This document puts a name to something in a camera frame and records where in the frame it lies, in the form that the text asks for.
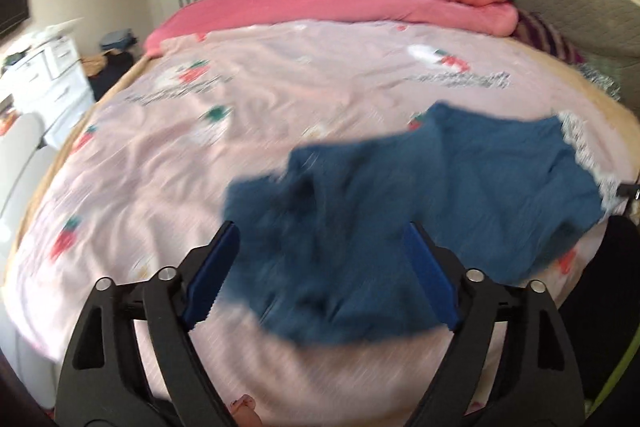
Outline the pink folded blanket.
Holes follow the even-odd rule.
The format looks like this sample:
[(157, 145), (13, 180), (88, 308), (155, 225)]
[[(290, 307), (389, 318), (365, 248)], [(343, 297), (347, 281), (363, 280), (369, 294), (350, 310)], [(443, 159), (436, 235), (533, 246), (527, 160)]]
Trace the pink folded blanket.
[(154, 29), (144, 50), (146, 55), (158, 57), (167, 39), (294, 20), (391, 20), (507, 37), (518, 24), (518, 10), (509, 0), (201, 0), (178, 10)]

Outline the pink strawberry print quilt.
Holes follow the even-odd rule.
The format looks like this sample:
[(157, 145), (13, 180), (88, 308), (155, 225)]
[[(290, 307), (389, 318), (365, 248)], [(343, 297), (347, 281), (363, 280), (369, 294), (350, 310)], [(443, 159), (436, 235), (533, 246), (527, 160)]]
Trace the pink strawberry print quilt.
[[(93, 283), (142, 281), (206, 244), (229, 185), (281, 171), (296, 147), (416, 129), (444, 103), (492, 118), (585, 125), (597, 163), (636, 179), (620, 106), (577, 72), (506, 39), (427, 24), (298, 20), (167, 40), (130, 87), (96, 106), (43, 195), (2, 287), (10, 320), (61, 362)], [(608, 217), (539, 277), (555, 299), (594, 257)], [(300, 345), (221, 295), (192, 340), (221, 396), (252, 395), (271, 425), (395, 424), (449, 343), (427, 331)]]

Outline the striped purple pillow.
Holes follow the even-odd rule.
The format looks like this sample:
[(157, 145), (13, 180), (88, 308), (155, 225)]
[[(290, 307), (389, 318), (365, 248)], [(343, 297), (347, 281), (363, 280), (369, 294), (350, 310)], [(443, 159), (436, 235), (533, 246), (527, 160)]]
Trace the striped purple pillow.
[(585, 63), (576, 46), (538, 14), (518, 10), (518, 24), (511, 35), (526, 46), (547, 53), (568, 65)]

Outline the white drawer dresser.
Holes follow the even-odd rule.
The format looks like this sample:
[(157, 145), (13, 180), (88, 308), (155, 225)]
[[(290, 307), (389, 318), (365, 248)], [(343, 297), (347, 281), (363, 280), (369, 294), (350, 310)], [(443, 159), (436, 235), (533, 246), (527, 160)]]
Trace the white drawer dresser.
[(78, 18), (28, 36), (30, 48), (1, 77), (1, 100), (43, 123), (43, 141), (58, 150), (96, 103), (73, 39)]

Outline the blue denim pants lace trim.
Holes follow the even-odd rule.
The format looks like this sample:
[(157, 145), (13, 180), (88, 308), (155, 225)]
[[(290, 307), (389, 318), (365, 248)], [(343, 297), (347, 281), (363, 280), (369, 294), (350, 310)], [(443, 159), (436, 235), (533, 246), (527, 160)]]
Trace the blue denim pants lace trim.
[(518, 283), (612, 213), (619, 186), (572, 113), (519, 121), (437, 103), (416, 129), (296, 147), (283, 170), (233, 181), (224, 217), (241, 244), (222, 293), (300, 345), (413, 335), (437, 320), (405, 251), (411, 223)]

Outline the folded blue clothes stack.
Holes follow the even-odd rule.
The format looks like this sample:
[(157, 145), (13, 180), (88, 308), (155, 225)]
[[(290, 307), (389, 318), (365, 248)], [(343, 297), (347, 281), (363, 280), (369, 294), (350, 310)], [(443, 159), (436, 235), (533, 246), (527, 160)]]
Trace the folded blue clothes stack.
[(137, 37), (131, 28), (121, 29), (109, 32), (99, 43), (103, 52), (115, 50), (125, 52), (138, 43)]

